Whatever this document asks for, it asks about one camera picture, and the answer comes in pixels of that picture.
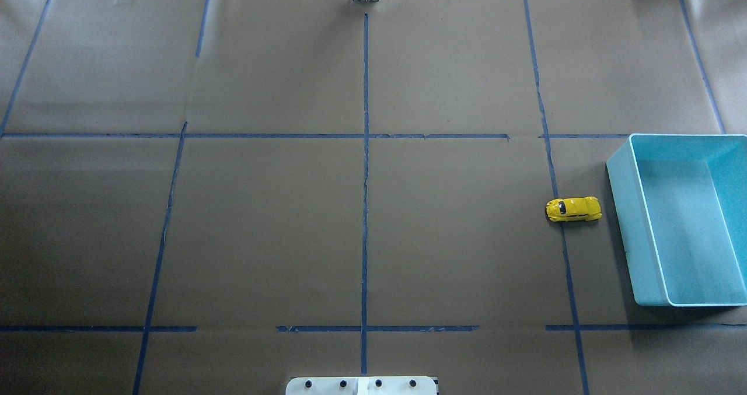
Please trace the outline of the light blue plastic bin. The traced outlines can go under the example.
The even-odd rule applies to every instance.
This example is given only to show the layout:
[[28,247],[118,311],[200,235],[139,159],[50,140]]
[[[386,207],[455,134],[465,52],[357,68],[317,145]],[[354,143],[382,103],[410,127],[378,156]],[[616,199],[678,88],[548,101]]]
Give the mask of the light blue plastic bin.
[[631,134],[606,161],[633,297],[745,306],[742,134]]

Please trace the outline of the white metal bracket plate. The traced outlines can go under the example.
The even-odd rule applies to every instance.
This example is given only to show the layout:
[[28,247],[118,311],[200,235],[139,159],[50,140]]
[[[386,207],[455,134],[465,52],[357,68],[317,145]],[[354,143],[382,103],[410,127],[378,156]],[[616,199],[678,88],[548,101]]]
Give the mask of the white metal bracket plate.
[[438,394],[430,376],[336,376],[296,377],[286,384],[285,394]]

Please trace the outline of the brown paper table cover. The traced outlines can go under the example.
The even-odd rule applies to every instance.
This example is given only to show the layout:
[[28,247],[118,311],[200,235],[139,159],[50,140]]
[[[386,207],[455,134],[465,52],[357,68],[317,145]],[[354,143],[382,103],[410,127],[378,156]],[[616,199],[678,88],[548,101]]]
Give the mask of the brown paper table cover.
[[2,393],[745,393],[606,172],[744,132],[745,0],[2,0]]

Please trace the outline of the yellow beetle toy car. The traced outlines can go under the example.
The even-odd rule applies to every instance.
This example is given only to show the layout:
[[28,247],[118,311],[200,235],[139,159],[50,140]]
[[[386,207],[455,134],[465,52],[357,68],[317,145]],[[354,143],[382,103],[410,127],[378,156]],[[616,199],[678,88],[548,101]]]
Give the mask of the yellow beetle toy car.
[[595,221],[603,217],[594,196],[556,198],[545,205],[545,215],[551,222]]

